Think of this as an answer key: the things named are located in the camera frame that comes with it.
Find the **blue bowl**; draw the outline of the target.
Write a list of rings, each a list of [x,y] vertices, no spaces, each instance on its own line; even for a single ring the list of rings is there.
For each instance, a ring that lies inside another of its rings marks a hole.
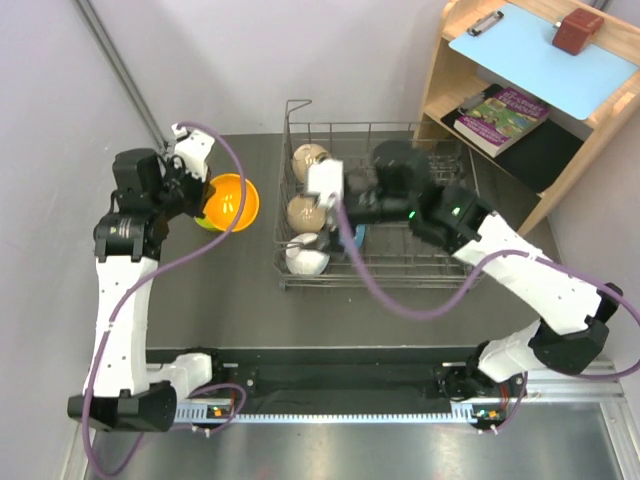
[[[353,242],[357,249],[361,249],[365,240],[366,226],[363,224],[356,225],[353,231]]]

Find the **yellow-green bowl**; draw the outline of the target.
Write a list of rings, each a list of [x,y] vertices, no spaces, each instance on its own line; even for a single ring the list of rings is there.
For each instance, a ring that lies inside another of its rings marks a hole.
[[[218,231],[218,228],[207,217],[195,217],[194,221],[197,225],[208,231]]]

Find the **orange bowl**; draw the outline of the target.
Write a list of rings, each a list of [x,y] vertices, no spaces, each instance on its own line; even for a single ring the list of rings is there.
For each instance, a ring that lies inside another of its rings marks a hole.
[[[214,194],[205,205],[205,219],[211,228],[224,231],[235,219],[241,202],[240,176],[236,173],[224,173],[211,180]],[[260,210],[260,197],[256,187],[249,180],[245,180],[245,203],[242,214],[233,229],[240,232],[250,227],[256,220]]]

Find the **tan speckled bowl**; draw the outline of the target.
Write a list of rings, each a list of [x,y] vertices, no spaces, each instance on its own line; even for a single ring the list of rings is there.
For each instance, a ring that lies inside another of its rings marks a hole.
[[[297,195],[288,203],[287,221],[295,233],[317,233],[326,223],[326,209],[312,198]]]

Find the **cream bowl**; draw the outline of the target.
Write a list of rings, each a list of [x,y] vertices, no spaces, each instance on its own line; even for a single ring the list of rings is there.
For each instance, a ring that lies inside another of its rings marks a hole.
[[[299,146],[294,152],[291,160],[292,169],[296,179],[304,183],[308,168],[329,158],[331,153],[323,146],[307,143]]]

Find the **white bowl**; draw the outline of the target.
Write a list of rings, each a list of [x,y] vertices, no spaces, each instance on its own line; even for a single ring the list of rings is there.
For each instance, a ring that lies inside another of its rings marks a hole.
[[[329,263],[329,255],[313,246],[317,240],[317,233],[302,233],[287,244],[285,262],[291,274],[316,276],[324,272]]]

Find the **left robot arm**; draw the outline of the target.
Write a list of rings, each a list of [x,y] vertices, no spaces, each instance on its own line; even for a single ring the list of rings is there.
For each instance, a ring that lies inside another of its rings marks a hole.
[[[206,353],[186,353],[155,371],[147,368],[146,340],[152,281],[169,222],[203,214],[211,195],[210,149],[176,147],[120,152],[112,165],[116,187],[93,230],[99,282],[94,358],[67,414],[101,431],[166,432],[177,404],[197,389],[216,396],[225,370]]]

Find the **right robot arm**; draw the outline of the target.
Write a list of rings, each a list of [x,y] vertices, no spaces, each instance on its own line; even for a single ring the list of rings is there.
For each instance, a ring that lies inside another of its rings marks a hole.
[[[488,276],[538,315],[528,327],[478,345],[464,366],[444,377],[443,390],[462,400],[490,395],[531,371],[583,376],[604,349],[622,291],[552,261],[472,190],[437,182],[423,153],[409,142],[383,142],[374,150],[374,165],[375,184],[352,191],[343,161],[326,156],[309,167],[305,189],[327,209],[356,272],[389,310],[407,319],[432,320],[464,292],[432,310],[398,303],[365,265],[353,239],[356,225],[404,221],[416,239],[470,266],[469,282]]]

